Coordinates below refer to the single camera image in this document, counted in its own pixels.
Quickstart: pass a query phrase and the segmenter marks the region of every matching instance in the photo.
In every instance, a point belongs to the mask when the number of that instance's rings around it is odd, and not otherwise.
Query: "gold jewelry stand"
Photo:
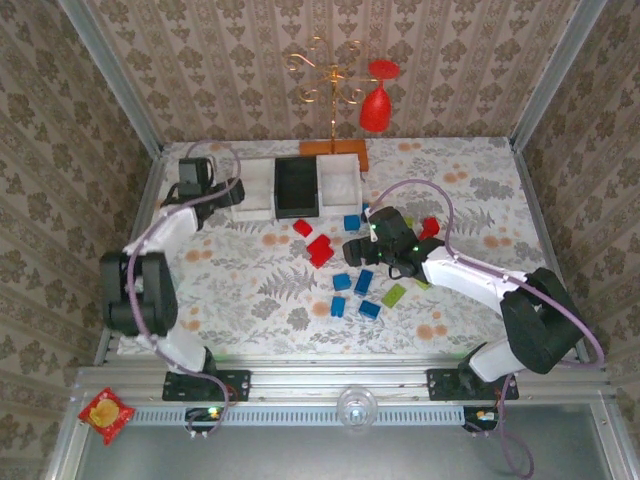
[[[298,95],[300,99],[306,103],[313,103],[319,98],[318,87],[327,82],[331,82],[331,140],[329,141],[311,141],[300,142],[300,155],[323,155],[327,153],[357,153],[360,162],[360,171],[369,171],[369,159],[367,157],[367,146],[364,139],[359,140],[336,140],[336,111],[338,100],[343,100],[350,105],[356,105],[364,99],[364,91],[361,88],[355,88],[351,91],[349,98],[342,91],[341,82],[378,82],[376,78],[355,77],[349,75],[349,69],[353,67],[362,55],[362,50],[366,45],[359,40],[351,40],[347,43],[351,51],[359,51],[359,55],[348,65],[338,65],[333,60],[333,49],[330,47],[326,39],[314,36],[309,42],[309,50],[316,50],[318,45],[322,43],[326,46],[329,53],[329,64],[316,65],[304,55],[292,53],[285,55],[285,63],[287,68],[294,72],[304,66],[310,65],[319,72],[320,78],[303,83],[298,86]]]

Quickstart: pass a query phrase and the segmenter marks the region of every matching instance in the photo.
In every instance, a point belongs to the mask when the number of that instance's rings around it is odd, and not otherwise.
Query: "orange base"
[[[336,140],[336,151],[331,152],[331,141],[300,142],[300,155],[325,155],[330,153],[357,153],[360,171],[369,171],[369,157],[364,140]]]

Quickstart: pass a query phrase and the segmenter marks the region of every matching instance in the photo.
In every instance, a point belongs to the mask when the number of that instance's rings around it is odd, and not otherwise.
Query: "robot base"
[[[426,373],[429,399],[435,401],[498,400],[506,379],[506,375],[495,382],[482,382],[477,379],[465,385],[457,368],[433,368]],[[517,400],[519,397],[518,385],[514,378],[505,400]]]
[[[218,370],[216,378],[229,388],[230,402],[249,401],[250,370]],[[222,402],[220,388],[210,380],[167,372],[162,388],[165,402]]]

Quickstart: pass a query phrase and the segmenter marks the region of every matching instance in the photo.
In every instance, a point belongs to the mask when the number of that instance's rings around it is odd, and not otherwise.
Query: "white box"
[[[244,200],[231,207],[233,221],[247,222],[275,218],[275,158],[250,158],[240,160],[240,164]]]
[[[346,153],[316,158],[320,216],[360,215],[362,185],[358,155]]]

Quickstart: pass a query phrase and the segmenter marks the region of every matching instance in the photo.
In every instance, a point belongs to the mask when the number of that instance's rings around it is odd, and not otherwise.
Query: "red block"
[[[322,252],[325,248],[327,248],[331,244],[331,240],[324,233],[316,238],[313,242],[307,245],[307,252],[311,254],[311,256],[315,256],[316,253]]]
[[[428,217],[422,220],[422,233],[418,237],[418,240],[424,240],[425,238],[435,237],[440,231],[440,225],[436,217]]]
[[[303,237],[308,237],[309,234],[313,231],[311,225],[309,225],[304,220],[300,219],[296,223],[293,224],[293,229],[298,232]]]
[[[316,268],[320,268],[327,263],[331,257],[333,257],[333,253],[334,252],[331,247],[324,245],[321,249],[318,249],[311,255],[311,264]]]

